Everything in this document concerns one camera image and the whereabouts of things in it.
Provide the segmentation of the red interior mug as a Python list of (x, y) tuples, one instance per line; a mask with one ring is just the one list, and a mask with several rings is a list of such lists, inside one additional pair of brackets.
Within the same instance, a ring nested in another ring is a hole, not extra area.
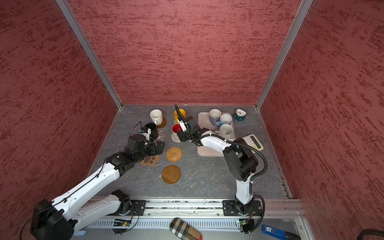
[(174, 124), (172, 126), (172, 137), (174, 139), (178, 139), (179, 137), (178, 137), (177, 133), (179, 133), (180, 131), (183, 131), (181, 125), (180, 124)]

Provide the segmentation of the cork paw print coaster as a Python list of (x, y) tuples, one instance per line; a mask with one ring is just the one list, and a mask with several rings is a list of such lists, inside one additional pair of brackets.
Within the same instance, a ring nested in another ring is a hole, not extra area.
[(156, 156), (147, 156), (145, 157), (142, 161), (141, 161), (141, 165), (142, 166), (148, 166), (148, 167), (152, 167), (152, 166), (155, 166), (156, 163), (160, 160), (160, 156), (159, 155), (156, 155)]

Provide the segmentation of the yellow mug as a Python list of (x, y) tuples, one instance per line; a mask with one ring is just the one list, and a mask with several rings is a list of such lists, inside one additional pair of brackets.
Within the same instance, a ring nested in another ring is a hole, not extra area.
[[(185, 110), (183, 110), (183, 109), (179, 109), (179, 112), (183, 115), (184, 118), (186, 118), (186, 112), (185, 112)], [(178, 112), (177, 112), (177, 111), (174, 111), (174, 120), (175, 120), (175, 124), (178, 124), (178, 123), (179, 123), (179, 115), (178, 115)]]

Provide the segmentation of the rattan round coaster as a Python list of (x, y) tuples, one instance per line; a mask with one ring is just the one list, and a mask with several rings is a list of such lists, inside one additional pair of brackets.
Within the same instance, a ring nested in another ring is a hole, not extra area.
[(178, 147), (169, 148), (166, 152), (166, 158), (169, 162), (177, 162), (183, 157), (183, 151)]

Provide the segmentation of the white mug back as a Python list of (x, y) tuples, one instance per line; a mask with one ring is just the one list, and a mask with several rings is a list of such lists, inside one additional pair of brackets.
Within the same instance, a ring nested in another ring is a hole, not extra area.
[(211, 109), (209, 111), (209, 121), (212, 125), (216, 125), (216, 122), (220, 121), (222, 112), (219, 109)]

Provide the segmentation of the black mug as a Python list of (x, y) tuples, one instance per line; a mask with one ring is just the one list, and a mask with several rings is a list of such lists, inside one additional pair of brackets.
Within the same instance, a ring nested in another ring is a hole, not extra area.
[(157, 125), (155, 123), (148, 123), (145, 125), (145, 128), (147, 128), (148, 131), (151, 131), (149, 133), (149, 138), (150, 138), (151, 142), (153, 142), (154, 140), (156, 140), (159, 137)]

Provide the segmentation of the dark amber round coaster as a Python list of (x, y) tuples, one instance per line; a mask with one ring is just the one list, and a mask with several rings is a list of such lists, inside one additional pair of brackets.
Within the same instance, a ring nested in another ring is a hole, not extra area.
[(167, 124), (167, 119), (163, 117), (162, 123), (160, 125), (157, 125), (157, 129), (163, 128)]

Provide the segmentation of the pink flower coaster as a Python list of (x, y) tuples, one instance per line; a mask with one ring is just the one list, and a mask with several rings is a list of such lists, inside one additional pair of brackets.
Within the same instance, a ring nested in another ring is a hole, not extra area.
[(165, 141), (165, 135), (164, 135), (164, 130), (163, 129), (157, 129), (157, 131), (158, 131), (158, 137), (157, 137), (157, 139), (156, 139), (156, 141), (158, 141), (158, 142), (164, 142)]

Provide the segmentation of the white blue mug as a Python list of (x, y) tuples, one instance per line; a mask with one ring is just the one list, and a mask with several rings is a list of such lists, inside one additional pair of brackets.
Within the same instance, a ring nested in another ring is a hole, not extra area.
[(222, 114), (220, 119), (215, 122), (215, 126), (220, 127), (222, 125), (230, 125), (233, 121), (232, 115), (230, 114)]

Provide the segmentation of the white mug with handle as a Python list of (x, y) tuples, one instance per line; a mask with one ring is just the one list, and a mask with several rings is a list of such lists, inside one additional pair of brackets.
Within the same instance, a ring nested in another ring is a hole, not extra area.
[(163, 113), (159, 109), (152, 110), (150, 112), (150, 117), (151, 117), (152, 122), (156, 126), (159, 126), (163, 123)]

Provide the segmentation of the brown wooden round coaster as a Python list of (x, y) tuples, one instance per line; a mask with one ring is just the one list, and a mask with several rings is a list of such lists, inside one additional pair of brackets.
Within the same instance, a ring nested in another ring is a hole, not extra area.
[(164, 168), (162, 172), (162, 179), (166, 184), (172, 185), (176, 183), (181, 177), (181, 171), (179, 167), (170, 165)]

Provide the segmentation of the multicolour woven round coaster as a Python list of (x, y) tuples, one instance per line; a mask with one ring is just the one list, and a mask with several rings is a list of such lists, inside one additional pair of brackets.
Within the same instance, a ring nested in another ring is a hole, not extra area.
[(171, 134), (171, 139), (175, 143), (180, 143), (181, 142), (177, 134)]

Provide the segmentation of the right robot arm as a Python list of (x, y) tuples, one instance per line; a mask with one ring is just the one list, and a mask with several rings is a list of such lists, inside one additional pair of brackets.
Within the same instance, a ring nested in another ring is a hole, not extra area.
[(252, 212), (255, 202), (253, 180), (268, 169), (265, 156), (249, 146), (244, 139), (229, 140), (214, 134), (207, 128), (200, 128), (193, 117), (178, 118), (182, 130), (177, 133), (181, 142), (189, 141), (198, 147), (207, 147), (222, 152), (230, 173), (237, 181), (235, 210), (242, 216)]

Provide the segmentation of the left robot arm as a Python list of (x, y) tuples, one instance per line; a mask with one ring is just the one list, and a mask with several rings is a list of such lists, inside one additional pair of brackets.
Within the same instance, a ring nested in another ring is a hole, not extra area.
[(81, 183), (52, 201), (40, 201), (34, 208), (30, 233), (37, 240), (69, 240), (92, 222), (128, 209), (129, 196), (120, 190), (96, 203), (88, 206), (86, 203), (144, 158), (161, 155), (164, 147), (164, 142), (150, 142), (142, 134), (130, 136), (124, 151), (107, 157), (102, 166)]

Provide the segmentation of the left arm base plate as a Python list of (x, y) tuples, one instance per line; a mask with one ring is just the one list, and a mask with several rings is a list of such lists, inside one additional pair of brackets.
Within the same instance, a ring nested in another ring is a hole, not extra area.
[(120, 207), (117, 210), (119, 216), (131, 216), (138, 214), (142, 216), (146, 207), (146, 200), (128, 200), (125, 199), (121, 202)]

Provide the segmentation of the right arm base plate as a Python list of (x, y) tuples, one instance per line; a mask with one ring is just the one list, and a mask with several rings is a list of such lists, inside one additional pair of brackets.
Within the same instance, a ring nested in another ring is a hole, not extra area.
[(248, 204), (243, 205), (237, 200), (224, 200), (223, 212), (224, 216), (242, 216), (250, 217), (256, 216), (259, 217), (262, 215), (262, 204), (260, 201), (250, 201)]

